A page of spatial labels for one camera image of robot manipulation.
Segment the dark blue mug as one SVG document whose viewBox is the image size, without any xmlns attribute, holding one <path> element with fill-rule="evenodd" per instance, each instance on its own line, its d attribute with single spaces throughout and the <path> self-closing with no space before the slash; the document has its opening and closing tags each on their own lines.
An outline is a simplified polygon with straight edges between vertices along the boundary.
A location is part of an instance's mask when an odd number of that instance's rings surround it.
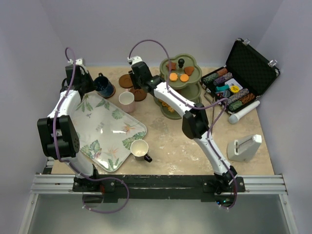
<svg viewBox="0 0 312 234">
<path fill-rule="evenodd" d="M 116 90 L 114 85 L 109 81 L 107 77 L 103 75 L 103 73 L 99 73 L 98 77 L 94 80 L 96 85 L 96 91 L 99 92 L 107 92 L 112 93 L 113 90 Z"/>
</svg>

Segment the round orange cookie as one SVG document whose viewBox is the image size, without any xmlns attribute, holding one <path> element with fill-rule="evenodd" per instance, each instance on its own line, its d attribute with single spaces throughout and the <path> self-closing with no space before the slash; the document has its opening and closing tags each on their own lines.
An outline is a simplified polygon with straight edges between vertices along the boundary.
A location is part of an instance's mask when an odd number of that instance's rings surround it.
<svg viewBox="0 0 312 234">
<path fill-rule="evenodd" d="M 182 75 L 180 76 L 180 80 L 181 80 L 182 82 L 187 82 L 187 81 L 189 80 L 189 76 L 188 76 L 187 74 L 182 74 Z"/>
<path fill-rule="evenodd" d="M 178 75 L 176 73 L 170 73 L 169 79 L 170 81 L 175 82 L 178 79 Z"/>
</svg>

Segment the metal tongs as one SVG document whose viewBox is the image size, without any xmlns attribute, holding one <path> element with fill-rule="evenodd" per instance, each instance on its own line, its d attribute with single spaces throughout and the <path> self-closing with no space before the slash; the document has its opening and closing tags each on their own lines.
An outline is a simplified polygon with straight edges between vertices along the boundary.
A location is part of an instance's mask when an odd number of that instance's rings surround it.
<svg viewBox="0 0 312 234">
<path fill-rule="evenodd" d="M 205 99 L 209 102 L 210 105 L 214 104 L 216 102 L 216 98 L 212 96 L 209 92 L 205 92 L 204 94 Z M 212 107 L 212 126 L 210 127 L 211 134 L 214 134 L 214 126 L 215 126 L 215 121 L 217 120 L 217 115 L 216 115 L 216 105 Z"/>
</svg>

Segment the dark grey mug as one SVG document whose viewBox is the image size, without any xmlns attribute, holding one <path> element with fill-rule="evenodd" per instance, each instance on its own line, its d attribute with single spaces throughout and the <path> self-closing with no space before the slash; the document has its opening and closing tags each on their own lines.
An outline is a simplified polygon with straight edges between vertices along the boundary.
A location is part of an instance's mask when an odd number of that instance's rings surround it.
<svg viewBox="0 0 312 234">
<path fill-rule="evenodd" d="M 153 161 L 153 159 L 148 154 L 149 145 L 142 139 L 133 141 L 130 146 L 130 151 L 136 161 L 147 161 L 149 163 Z"/>
</svg>

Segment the pink cup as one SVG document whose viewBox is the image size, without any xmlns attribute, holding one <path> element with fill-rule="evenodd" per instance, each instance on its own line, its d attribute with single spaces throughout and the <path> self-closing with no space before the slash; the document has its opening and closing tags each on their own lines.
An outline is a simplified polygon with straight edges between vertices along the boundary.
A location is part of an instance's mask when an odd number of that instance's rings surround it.
<svg viewBox="0 0 312 234">
<path fill-rule="evenodd" d="M 132 113 L 135 110 L 135 96 L 133 93 L 126 91 L 118 97 L 121 109 L 126 113 Z"/>
</svg>

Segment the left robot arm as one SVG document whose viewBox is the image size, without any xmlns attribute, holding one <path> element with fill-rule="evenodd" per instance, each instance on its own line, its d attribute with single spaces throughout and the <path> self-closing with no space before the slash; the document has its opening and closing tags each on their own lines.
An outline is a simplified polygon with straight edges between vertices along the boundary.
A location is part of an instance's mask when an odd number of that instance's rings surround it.
<svg viewBox="0 0 312 234">
<path fill-rule="evenodd" d="M 66 66 L 60 98 L 53 111 L 37 121 L 44 154 L 68 165 L 74 172 L 73 191 L 98 192 L 101 179 L 95 166 L 80 152 L 78 133 L 71 115 L 86 93 L 95 90 L 89 71 L 82 63 Z"/>
</svg>

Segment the round orange cookie front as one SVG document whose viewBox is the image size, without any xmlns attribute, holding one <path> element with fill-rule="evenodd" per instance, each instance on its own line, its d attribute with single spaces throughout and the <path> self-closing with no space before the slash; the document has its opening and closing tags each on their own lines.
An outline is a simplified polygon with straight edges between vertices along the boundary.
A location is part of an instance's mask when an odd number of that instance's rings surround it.
<svg viewBox="0 0 312 234">
<path fill-rule="evenodd" d="M 182 75 L 180 76 L 180 80 L 181 80 L 182 82 L 187 82 L 187 81 L 189 80 L 189 76 L 188 76 L 187 74 L 182 74 Z"/>
</svg>

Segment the dark star cookie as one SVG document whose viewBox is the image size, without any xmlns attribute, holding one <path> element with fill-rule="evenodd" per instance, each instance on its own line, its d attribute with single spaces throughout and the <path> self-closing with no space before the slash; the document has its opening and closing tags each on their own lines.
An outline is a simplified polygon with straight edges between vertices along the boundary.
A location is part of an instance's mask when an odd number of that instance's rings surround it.
<svg viewBox="0 0 312 234">
<path fill-rule="evenodd" d="M 166 64 L 166 67 L 171 70 L 176 70 L 176 63 L 170 61 Z"/>
</svg>

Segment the white stand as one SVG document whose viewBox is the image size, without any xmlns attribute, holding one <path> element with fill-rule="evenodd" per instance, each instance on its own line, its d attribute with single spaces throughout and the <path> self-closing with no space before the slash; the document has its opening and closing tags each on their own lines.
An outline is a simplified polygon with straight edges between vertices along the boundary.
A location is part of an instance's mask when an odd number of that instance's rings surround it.
<svg viewBox="0 0 312 234">
<path fill-rule="evenodd" d="M 237 162 L 251 161 L 262 143 L 261 135 L 250 135 L 228 143 L 227 157 Z"/>
</svg>

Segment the green three-tier stand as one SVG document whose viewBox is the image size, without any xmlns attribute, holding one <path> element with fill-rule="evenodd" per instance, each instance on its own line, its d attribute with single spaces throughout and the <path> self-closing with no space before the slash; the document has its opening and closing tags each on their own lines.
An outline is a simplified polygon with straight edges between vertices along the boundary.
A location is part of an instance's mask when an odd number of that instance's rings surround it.
<svg viewBox="0 0 312 234">
<path fill-rule="evenodd" d="M 198 103 L 201 102 L 201 87 L 199 84 L 200 79 L 202 78 L 202 70 L 197 65 L 195 58 L 189 54 L 179 54 L 175 57 L 170 58 L 171 62 L 176 63 L 176 70 L 172 70 L 172 73 L 176 73 L 178 75 L 178 79 L 175 82 L 169 81 L 169 86 L 176 90 L 179 94 L 181 94 L 184 98 Z M 168 63 L 168 59 L 164 59 L 159 66 L 160 76 L 163 78 L 167 78 L 169 69 L 166 67 Z M 195 68 L 194 72 L 191 76 L 189 76 L 189 80 L 187 82 L 182 82 L 180 80 L 180 76 L 184 73 L 184 68 L 188 66 L 193 66 Z M 162 114 L 172 120 L 181 119 L 181 116 L 177 112 L 171 113 L 168 111 L 168 107 L 164 107 L 160 103 L 160 99 L 154 98 L 155 103 L 160 107 Z"/>
</svg>

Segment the brown saucer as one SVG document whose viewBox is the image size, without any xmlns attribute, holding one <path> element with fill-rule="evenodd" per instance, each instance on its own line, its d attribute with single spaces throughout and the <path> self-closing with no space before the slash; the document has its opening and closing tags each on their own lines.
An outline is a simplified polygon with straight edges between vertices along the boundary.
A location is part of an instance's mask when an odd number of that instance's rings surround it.
<svg viewBox="0 0 312 234">
<path fill-rule="evenodd" d="M 143 101 L 147 97 L 147 93 L 143 89 L 135 89 L 132 87 L 129 92 L 134 95 L 136 102 Z"/>
<path fill-rule="evenodd" d="M 116 91 L 113 90 L 112 93 L 110 93 L 110 94 L 107 93 L 107 92 L 99 92 L 98 94 L 99 94 L 101 97 L 103 97 L 103 98 L 105 98 L 105 99 L 108 99 L 108 98 L 111 98 L 115 93 L 116 93 Z"/>
<path fill-rule="evenodd" d="M 133 87 L 133 83 L 129 74 L 122 75 L 118 82 L 122 88 L 129 89 Z"/>
</svg>

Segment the brown saucer back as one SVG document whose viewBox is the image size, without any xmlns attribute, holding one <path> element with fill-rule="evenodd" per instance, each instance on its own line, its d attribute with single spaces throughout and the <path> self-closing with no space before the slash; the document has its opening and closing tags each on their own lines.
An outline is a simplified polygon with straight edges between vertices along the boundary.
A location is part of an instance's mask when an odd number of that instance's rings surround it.
<svg viewBox="0 0 312 234">
<path fill-rule="evenodd" d="M 122 88 L 129 89 L 133 87 L 133 83 L 129 74 L 122 75 L 118 82 Z"/>
</svg>

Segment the heart cookie light brown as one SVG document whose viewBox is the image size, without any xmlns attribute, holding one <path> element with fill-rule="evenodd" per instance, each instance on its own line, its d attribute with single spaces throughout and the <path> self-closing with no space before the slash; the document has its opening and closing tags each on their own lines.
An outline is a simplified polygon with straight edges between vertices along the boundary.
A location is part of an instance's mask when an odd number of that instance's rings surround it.
<svg viewBox="0 0 312 234">
<path fill-rule="evenodd" d="M 184 73 L 187 74 L 188 76 L 191 76 L 194 70 L 195 68 L 193 66 L 188 66 L 184 68 Z"/>
</svg>

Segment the white microphone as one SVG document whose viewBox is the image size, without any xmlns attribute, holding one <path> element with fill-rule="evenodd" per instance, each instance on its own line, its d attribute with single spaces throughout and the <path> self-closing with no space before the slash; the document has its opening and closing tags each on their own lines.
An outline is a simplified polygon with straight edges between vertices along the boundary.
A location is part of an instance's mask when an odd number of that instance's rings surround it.
<svg viewBox="0 0 312 234">
<path fill-rule="evenodd" d="M 259 100 L 254 101 L 252 104 L 248 105 L 247 107 L 243 108 L 237 113 L 230 115 L 230 117 L 228 118 L 228 122 L 230 124 L 236 124 L 241 118 L 243 118 L 246 114 L 255 109 L 259 104 L 260 104 Z"/>
</svg>

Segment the leaf pattern serving tray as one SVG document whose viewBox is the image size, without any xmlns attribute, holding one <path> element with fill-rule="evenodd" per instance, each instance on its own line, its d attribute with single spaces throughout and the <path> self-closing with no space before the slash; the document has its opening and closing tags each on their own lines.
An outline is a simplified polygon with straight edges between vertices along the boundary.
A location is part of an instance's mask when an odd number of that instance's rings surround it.
<svg viewBox="0 0 312 234">
<path fill-rule="evenodd" d="M 119 169 L 146 126 L 96 93 L 86 94 L 71 117 L 80 152 L 108 172 Z"/>
</svg>

